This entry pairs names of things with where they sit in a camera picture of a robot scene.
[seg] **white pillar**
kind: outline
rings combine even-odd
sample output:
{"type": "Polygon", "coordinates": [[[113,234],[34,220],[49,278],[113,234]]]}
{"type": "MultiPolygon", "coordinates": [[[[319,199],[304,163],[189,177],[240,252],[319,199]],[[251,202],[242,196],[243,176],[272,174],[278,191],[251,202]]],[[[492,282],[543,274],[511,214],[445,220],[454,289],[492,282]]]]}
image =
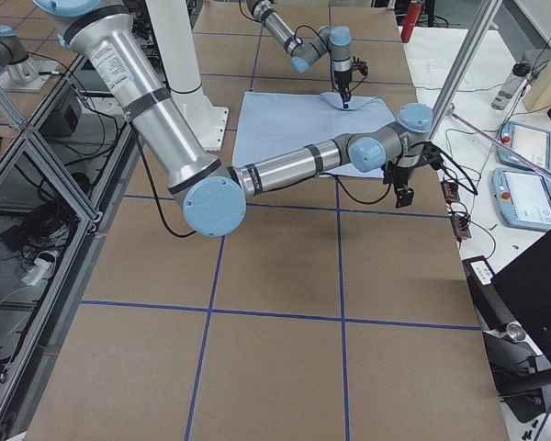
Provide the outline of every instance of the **white pillar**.
{"type": "Polygon", "coordinates": [[[146,0],[172,98],[204,150],[220,150],[229,110],[204,95],[186,0],[146,0]]]}

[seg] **blue and white device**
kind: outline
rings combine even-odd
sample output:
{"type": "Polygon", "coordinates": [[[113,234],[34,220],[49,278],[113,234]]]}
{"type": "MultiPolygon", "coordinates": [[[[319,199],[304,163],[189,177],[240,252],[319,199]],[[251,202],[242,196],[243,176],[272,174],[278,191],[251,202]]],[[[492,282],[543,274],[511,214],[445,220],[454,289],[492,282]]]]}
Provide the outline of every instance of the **blue and white device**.
{"type": "Polygon", "coordinates": [[[492,185],[500,215],[508,226],[540,232],[551,229],[551,186],[543,177],[497,168],[492,185]]]}
{"type": "MultiPolygon", "coordinates": [[[[551,131],[509,121],[500,131],[500,140],[530,162],[551,172],[551,131]]],[[[507,150],[498,147],[500,162],[528,170],[507,150]]]]}

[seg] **clear bottle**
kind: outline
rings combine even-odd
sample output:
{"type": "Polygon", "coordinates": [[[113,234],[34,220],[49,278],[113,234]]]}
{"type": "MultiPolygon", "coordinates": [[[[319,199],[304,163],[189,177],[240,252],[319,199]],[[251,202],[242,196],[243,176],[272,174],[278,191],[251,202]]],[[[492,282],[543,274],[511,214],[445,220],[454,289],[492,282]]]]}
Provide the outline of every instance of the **clear bottle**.
{"type": "Polygon", "coordinates": [[[506,78],[506,81],[498,91],[498,94],[492,101],[492,107],[497,110],[504,110],[511,98],[514,96],[524,78],[531,72],[531,64],[529,62],[517,62],[512,67],[512,72],[506,78]]]}

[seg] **computer monitor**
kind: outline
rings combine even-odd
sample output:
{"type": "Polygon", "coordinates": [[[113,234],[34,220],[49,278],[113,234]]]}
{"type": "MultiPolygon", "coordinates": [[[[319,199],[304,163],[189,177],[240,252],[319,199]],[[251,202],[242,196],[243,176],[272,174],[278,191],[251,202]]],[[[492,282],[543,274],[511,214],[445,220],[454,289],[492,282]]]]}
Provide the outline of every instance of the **computer monitor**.
{"type": "Polygon", "coordinates": [[[494,276],[492,284],[551,363],[551,230],[494,276]]]}

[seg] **folded cloth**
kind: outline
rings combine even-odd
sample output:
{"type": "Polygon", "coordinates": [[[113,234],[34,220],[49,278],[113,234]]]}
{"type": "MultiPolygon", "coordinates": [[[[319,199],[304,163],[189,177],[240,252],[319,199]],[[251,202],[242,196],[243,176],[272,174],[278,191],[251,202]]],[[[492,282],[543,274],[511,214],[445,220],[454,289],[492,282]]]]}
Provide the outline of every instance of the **folded cloth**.
{"type": "MultiPolygon", "coordinates": [[[[232,156],[238,167],[256,163],[343,133],[380,129],[394,116],[380,98],[353,96],[343,109],[338,94],[288,95],[246,92],[232,156]]],[[[381,170],[361,173],[351,164],[334,168],[336,175],[381,177],[381,170]]]]}

